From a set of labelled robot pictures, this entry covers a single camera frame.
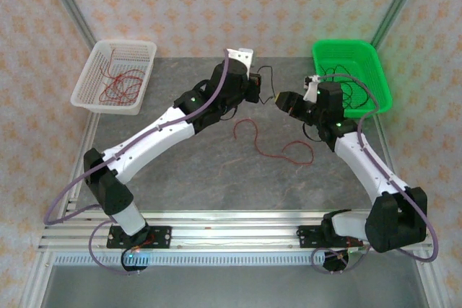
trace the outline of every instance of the black mounting plate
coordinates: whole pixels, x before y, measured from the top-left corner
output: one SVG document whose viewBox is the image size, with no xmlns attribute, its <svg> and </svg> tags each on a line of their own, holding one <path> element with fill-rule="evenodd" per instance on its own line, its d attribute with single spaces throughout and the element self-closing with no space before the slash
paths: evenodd
<svg viewBox="0 0 462 308">
<path fill-rule="evenodd" d="M 153 243 L 143 245 L 143 249 L 168 249 L 172 239 L 171 226 L 146 226 L 149 230 L 148 237 L 154 237 Z M 128 249 L 136 246 L 130 236 L 128 236 L 120 226 L 111 226 L 109 229 L 108 249 Z"/>
<path fill-rule="evenodd" d="M 328 241 L 321 225 L 301 225 L 298 227 L 297 236 L 300 241 L 300 248 L 350 248 L 363 246 L 361 240 L 353 237 L 336 236 Z"/>
</svg>

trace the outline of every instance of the gray table surface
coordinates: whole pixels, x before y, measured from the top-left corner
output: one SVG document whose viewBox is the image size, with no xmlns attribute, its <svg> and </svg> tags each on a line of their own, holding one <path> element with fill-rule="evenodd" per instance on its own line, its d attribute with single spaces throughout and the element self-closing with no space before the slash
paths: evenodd
<svg viewBox="0 0 462 308">
<path fill-rule="evenodd" d="M 222 58 L 156 58 L 141 112 L 136 115 L 102 114 L 94 147 L 99 151 L 115 146 L 158 119 L 173 100 L 202 79 L 210 78 Z M 274 67 L 277 92 L 303 93 L 303 77 L 314 74 L 312 58 L 258 58 L 255 67 Z M 263 75 L 261 97 L 271 95 L 268 69 Z M 310 142 L 315 152 L 309 167 L 281 159 L 262 157 L 253 146 L 254 128 L 239 125 L 238 138 L 232 136 L 235 123 L 251 118 L 258 124 L 261 149 L 279 154 L 285 144 L 308 141 L 300 121 L 280 111 L 270 101 L 266 105 L 243 102 L 237 115 L 208 127 L 168 149 L 143 168 L 127 185 L 143 211 L 183 210 L 323 210 L 369 208 L 370 199 L 348 166 L 323 143 Z M 383 157 L 373 120 L 364 132 L 372 148 Z M 316 131 L 308 128 L 316 138 Z M 308 149 L 295 145 L 287 155 L 298 161 L 310 159 Z M 82 186 L 77 207 L 94 203 Z"/>
</svg>

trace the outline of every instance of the black wire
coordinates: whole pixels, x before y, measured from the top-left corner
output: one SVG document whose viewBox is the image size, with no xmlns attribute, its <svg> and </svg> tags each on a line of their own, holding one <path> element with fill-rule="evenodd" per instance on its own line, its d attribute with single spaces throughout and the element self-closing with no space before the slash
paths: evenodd
<svg viewBox="0 0 462 308">
<path fill-rule="evenodd" d="M 268 99 L 266 99 L 265 101 L 263 101 L 260 97 L 258 97 L 260 99 L 260 102 L 265 105 L 269 100 L 271 99 L 274 99 L 274 97 L 268 97 Z"/>
<path fill-rule="evenodd" d="M 233 117 L 236 115 L 236 112 L 237 112 L 237 106 L 236 106 L 236 107 L 234 107 L 234 112 L 232 113 L 232 116 L 231 116 L 231 117 L 229 117 L 229 118 L 225 118 L 225 119 L 223 119 L 223 118 L 220 118 L 220 120 L 230 120 L 230 119 L 232 119 L 232 118 L 233 118 Z"/>
<path fill-rule="evenodd" d="M 346 74 L 348 75 L 351 75 L 350 72 L 348 71 L 348 69 L 341 65 L 341 64 L 337 64 L 334 68 L 327 68 L 327 69 L 324 69 L 322 66 L 320 66 L 321 70 L 323 71 L 323 74 L 324 75 L 327 75 L 328 74 L 328 71 L 330 69 L 332 69 L 332 74 L 336 74 L 337 73 L 337 69 L 340 68 L 340 69 L 343 69 L 345 71 Z M 364 105 L 367 104 L 367 102 L 369 101 L 370 97 L 369 97 L 369 94 L 368 93 L 365 93 L 366 94 L 366 99 L 364 102 L 362 102 L 361 104 L 357 105 L 357 106 L 353 106 L 352 103 L 353 103 L 353 87 L 351 86 L 351 83 L 353 84 L 356 84 L 358 87 L 360 87 L 360 85 L 358 85 L 358 83 L 356 83 L 356 81 L 351 81 L 351 80 L 348 80 L 348 81 L 338 81 L 338 83 L 340 83 L 341 85 L 347 85 L 348 88 L 350 89 L 349 90 L 349 93 L 345 90 L 343 90 L 343 94 L 344 94 L 344 97 L 343 97 L 343 102 L 344 102 L 344 107 L 346 109 L 353 109 L 353 110 L 356 110 L 357 108 L 360 108 Z"/>
<path fill-rule="evenodd" d="M 306 126 L 306 123 L 303 123 L 302 125 L 302 130 L 303 130 L 303 134 L 311 141 L 313 142 L 322 142 L 323 140 L 313 140 L 311 137 L 309 137 L 309 135 L 306 133 L 306 129 L 305 129 L 305 126 Z"/>
<path fill-rule="evenodd" d="M 273 97 L 276 98 L 276 92 L 274 91 L 274 85 L 273 85 L 273 66 L 271 65 L 262 65 L 258 68 L 257 74 L 260 72 L 261 69 L 263 68 L 269 68 L 271 71 L 271 90 L 273 91 Z"/>
</svg>

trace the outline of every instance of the white plastic basket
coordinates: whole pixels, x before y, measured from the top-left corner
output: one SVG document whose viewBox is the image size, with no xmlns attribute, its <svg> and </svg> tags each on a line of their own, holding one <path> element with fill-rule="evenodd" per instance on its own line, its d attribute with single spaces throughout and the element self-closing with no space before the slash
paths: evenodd
<svg viewBox="0 0 462 308">
<path fill-rule="evenodd" d="M 157 46 L 149 41 L 140 40 L 101 40 L 93 48 L 85 67 L 80 74 L 79 81 L 71 96 L 71 104 L 84 107 L 95 113 L 114 113 L 119 115 L 137 115 L 141 109 L 141 103 L 146 92 L 147 83 L 151 76 L 152 64 Z M 123 99 L 114 101 L 111 99 L 110 90 L 105 88 L 113 80 L 109 76 L 117 76 L 126 71 L 137 69 L 139 71 L 125 76 L 139 77 L 142 79 L 135 100 Z M 128 89 L 139 80 L 125 78 L 121 89 Z"/>
</svg>

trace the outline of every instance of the red cable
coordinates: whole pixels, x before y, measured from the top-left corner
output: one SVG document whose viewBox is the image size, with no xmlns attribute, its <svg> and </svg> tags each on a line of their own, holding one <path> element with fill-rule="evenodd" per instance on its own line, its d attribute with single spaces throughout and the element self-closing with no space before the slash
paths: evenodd
<svg viewBox="0 0 462 308">
<path fill-rule="evenodd" d="M 269 158 L 275 158 L 275 159 L 285 159 L 287 160 L 288 162 L 291 162 L 293 164 L 296 164 L 296 165 L 305 165 L 305 166 L 308 166 L 308 165 L 311 165 L 315 159 L 315 152 L 313 151 L 313 148 L 307 144 L 306 142 L 304 141 L 300 141 L 300 140 L 296 140 L 296 141 L 292 141 L 288 144 L 286 144 L 284 146 L 284 148 L 281 150 L 282 153 L 284 153 L 284 150 L 286 148 L 288 148 L 289 146 L 293 145 L 293 144 L 302 144 L 303 146 L 306 146 L 310 149 L 310 152 L 311 152 L 311 160 L 309 162 L 296 162 L 295 160 L 293 159 L 290 159 L 289 157 L 286 157 L 284 155 L 275 155 L 275 154 L 266 154 L 266 153 L 263 153 L 259 147 L 258 147 L 258 144 L 257 144 L 257 138 L 258 138 L 258 127 L 256 125 L 256 123 L 251 120 L 250 118 L 246 118 L 246 119 L 242 119 L 242 120 L 239 120 L 235 125 L 234 125 L 234 128 L 232 130 L 232 134 L 234 135 L 234 138 L 237 139 L 237 136 L 236 136 L 236 128 L 239 124 L 241 124 L 242 122 L 250 122 L 253 124 L 253 126 L 255 127 L 255 138 L 253 139 L 253 144 L 255 145 L 255 148 L 257 150 L 257 152 L 265 157 L 269 157 Z"/>
</svg>

